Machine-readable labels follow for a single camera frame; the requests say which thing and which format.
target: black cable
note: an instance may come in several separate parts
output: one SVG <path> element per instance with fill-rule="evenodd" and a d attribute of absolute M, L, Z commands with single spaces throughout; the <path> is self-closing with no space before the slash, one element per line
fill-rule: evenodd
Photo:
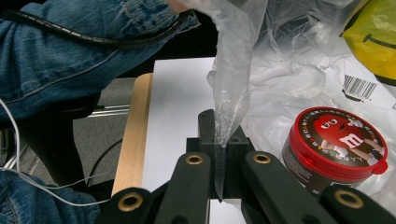
<path fill-rule="evenodd" d="M 142 48 L 145 46 L 152 46 L 160 41 L 165 40 L 172 35 L 180 26 L 192 15 L 192 10 L 180 13 L 177 20 L 168 28 L 160 31 L 158 34 L 151 36 L 143 36 L 134 39 L 108 39 L 90 35 L 84 35 L 77 31 L 73 31 L 52 21 L 47 21 L 27 12 L 22 12 L 14 9 L 6 9 L 0 13 L 0 18 L 6 21 L 16 21 L 23 24 L 28 24 L 39 29 L 48 31 L 53 34 L 61 35 L 70 39 L 82 41 L 89 44 L 94 44 L 102 47 L 116 47 L 122 49 Z"/>
<path fill-rule="evenodd" d="M 102 159 L 105 157 L 105 155 L 106 155 L 111 149 L 113 149 L 116 145 L 118 145 L 118 144 L 121 143 L 121 142 L 122 142 L 122 138 L 121 138 L 119 141 L 113 143 L 113 145 L 111 145 L 108 149 L 106 149 L 106 150 L 102 153 L 102 155 L 99 157 L 99 159 L 98 159 L 98 160 L 96 161 L 96 163 L 93 165 L 89 177 L 91 177 L 91 176 L 93 176 L 93 175 L 95 174 L 96 169 L 97 169 L 99 163 L 102 161 Z M 90 186 L 90 182 L 91 182 L 91 179 L 88 179 L 88 180 L 87 180 L 87 186 L 88 186 L 88 187 Z"/>

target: plastic bag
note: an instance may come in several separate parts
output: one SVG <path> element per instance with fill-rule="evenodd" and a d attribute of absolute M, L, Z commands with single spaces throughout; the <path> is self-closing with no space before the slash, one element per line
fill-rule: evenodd
<path fill-rule="evenodd" d="M 364 118 L 385 138 L 389 168 L 382 175 L 372 175 L 359 190 L 396 216 L 396 206 L 389 206 L 396 200 L 396 182 L 392 180 L 396 166 L 396 99 L 370 71 L 357 66 L 359 62 L 341 37 L 347 20 L 363 4 L 358 0 L 348 4 L 270 0 L 253 50 L 250 109 L 241 125 L 257 150 L 280 156 L 297 115 L 309 107 L 332 106 Z M 375 87 L 380 93 L 363 90 L 368 94 L 351 100 L 345 91 L 347 78 Z"/>
<path fill-rule="evenodd" d="M 355 57 L 391 86 L 396 86 L 395 10 L 394 0 L 370 1 L 343 33 Z"/>
<path fill-rule="evenodd" d="M 208 81 L 215 98 L 216 141 L 226 146 L 249 108 L 252 49 L 267 0 L 186 0 L 210 16 L 219 31 L 218 52 Z"/>

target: wooden stick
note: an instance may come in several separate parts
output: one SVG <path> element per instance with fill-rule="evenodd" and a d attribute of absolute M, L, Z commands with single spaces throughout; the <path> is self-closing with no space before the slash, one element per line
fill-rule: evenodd
<path fill-rule="evenodd" d="M 152 74 L 134 82 L 112 195 L 131 187 L 142 187 Z"/>

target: red lid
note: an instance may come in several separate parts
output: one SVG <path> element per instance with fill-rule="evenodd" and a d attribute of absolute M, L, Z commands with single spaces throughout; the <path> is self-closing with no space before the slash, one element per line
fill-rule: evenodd
<path fill-rule="evenodd" d="M 337 108 L 313 107 L 300 113 L 290 130 L 290 145 L 301 163 L 332 177 L 363 179 L 388 169 L 381 134 Z"/>

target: yellow bag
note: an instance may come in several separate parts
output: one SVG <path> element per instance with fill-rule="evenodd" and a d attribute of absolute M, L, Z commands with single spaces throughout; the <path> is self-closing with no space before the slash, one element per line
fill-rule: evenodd
<path fill-rule="evenodd" d="M 396 0 L 371 0 L 343 38 L 355 57 L 383 83 L 396 86 Z"/>

